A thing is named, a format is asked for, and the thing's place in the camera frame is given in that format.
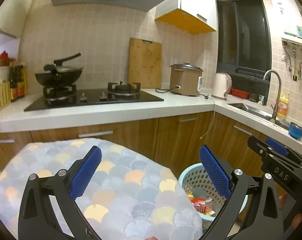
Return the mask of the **right hand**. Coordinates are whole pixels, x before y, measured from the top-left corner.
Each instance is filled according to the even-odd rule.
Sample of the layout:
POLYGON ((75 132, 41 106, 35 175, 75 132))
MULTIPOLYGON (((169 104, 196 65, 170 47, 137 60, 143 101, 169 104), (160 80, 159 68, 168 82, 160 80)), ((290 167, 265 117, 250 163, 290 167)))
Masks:
POLYGON ((288 193, 283 193, 280 197, 280 205, 282 208, 283 218, 287 218, 291 213, 294 215, 288 221, 291 222, 291 228, 295 230, 302 221, 302 213, 295 210, 296 200, 288 193))

